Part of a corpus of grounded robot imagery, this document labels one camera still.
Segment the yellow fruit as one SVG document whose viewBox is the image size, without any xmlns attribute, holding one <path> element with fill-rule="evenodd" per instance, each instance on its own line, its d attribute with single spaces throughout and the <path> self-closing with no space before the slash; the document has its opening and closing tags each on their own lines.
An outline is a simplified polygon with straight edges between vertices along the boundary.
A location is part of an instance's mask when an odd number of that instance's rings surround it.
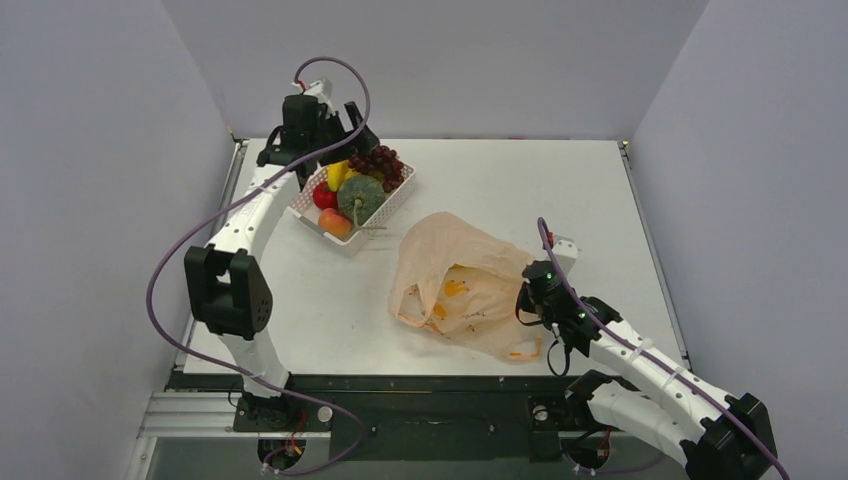
<svg viewBox="0 0 848 480">
<path fill-rule="evenodd" d="M 329 165 L 326 168 L 327 185 L 329 189 L 333 192 L 337 192 L 348 178 L 349 171 L 350 165 L 348 160 Z"/>
</svg>

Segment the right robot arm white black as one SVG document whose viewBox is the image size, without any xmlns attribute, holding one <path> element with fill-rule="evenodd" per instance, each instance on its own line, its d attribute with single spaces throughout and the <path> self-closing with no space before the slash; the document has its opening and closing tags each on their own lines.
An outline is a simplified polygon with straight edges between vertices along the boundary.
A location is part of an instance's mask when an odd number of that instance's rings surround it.
<svg viewBox="0 0 848 480">
<path fill-rule="evenodd" d="M 768 410 L 697 378 L 596 297 L 576 297 L 550 261 L 522 272 L 516 310 L 533 314 L 566 353 L 610 369 L 589 370 L 565 391 L 578 427 L 612 427 L 662 452 L 691 479 L 759 479 L 777 449 Z"/>
</svg>

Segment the fake peach orange red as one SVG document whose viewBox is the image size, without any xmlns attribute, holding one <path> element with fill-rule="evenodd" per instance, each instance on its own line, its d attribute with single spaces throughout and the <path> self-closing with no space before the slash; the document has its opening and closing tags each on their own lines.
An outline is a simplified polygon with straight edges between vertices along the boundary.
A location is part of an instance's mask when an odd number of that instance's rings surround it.
<svg viewBox="0 0 848 480">
<path fill-rule="evenodd" d="M 338 210 L 324 209 L 319 215 L 318 226 L 326 233 L 344 241 L 352 232 L 353 224 Z"/>
</svg>

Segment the dark red fruit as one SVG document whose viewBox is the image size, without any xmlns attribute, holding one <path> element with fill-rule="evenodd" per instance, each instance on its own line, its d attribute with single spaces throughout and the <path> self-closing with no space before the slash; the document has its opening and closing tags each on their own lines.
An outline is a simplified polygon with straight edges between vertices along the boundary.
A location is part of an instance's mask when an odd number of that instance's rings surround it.
<svg viewBox="0 0 848 480">
<path fill-rule="evenodd" d="M 353 171 L 378 180 L 386 193 L 399 188 L 405 180 L 404 163 L 397 151 L 388 146 L 382 145 L 370 152 L 357 153 L 348 160 L 348 165 Z"/>
</svg>

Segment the fake red tomato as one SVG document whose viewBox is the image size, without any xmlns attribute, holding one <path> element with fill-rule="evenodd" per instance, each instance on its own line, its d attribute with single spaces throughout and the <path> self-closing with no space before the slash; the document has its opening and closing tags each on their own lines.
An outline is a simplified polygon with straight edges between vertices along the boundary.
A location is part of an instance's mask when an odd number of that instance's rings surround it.
<svg viewBox="0 0 848 480">
<path fill-rule="evenodd" d="M 338 208 L 337 192 L 326 181 L 320 182 L 312 191 L 313 204 L 321 211 Z"/>
</svg>

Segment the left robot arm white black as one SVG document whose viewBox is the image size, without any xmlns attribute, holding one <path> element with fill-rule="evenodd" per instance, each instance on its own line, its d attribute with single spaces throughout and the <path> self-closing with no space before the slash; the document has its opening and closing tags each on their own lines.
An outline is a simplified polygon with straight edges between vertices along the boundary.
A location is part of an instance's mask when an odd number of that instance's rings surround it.
<svg viewBox="0 0 848 480">
<path fill-rule="evenodd" d="M 344 108 L 350 129 L 327 95 L 287 96 L 283 122 L 258 153 L 245 195 L 208 243 L 189 248 L 184 256 L 193 317 L 227 348 L 242 375 L 246 402 L 259 407 L 260 418 L 275 430 L 295 423 L 299 405 L 281 392 L 290 373 L 267 330 L 273 295 L 260 259 L 285 209 L 319 164 L 378 145 L 358 105 L 349 101 Z"/>
</svg>

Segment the fake green netted melon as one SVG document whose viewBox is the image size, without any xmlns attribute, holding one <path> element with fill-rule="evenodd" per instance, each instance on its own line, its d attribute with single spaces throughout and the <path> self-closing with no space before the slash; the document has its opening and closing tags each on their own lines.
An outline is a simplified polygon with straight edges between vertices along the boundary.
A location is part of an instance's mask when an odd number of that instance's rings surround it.
<svg viewBox="0 0 848 480">
<path fill-rule="evenodd" d="M 370 176 L 345 180 L 337 192 L 338 210 L 355 228 L 363 227 L 386 201 L 381 183 Z"/>
</svg>

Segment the translucent orange plastic bag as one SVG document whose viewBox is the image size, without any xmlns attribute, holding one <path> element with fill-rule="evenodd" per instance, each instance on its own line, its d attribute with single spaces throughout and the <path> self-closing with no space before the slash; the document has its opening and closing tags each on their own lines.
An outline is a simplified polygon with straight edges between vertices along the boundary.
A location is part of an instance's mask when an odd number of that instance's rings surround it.
<svg viewBox="0 0 848 480">
<path fill-rule="evenodd" d="M 534 257 L 449 212 L 428 215 L 402 238 L 387 299 L 396 320 L 445 342 L 510 363 L 536 361 L 540 327 L 515 313 Z"/>
</svg>

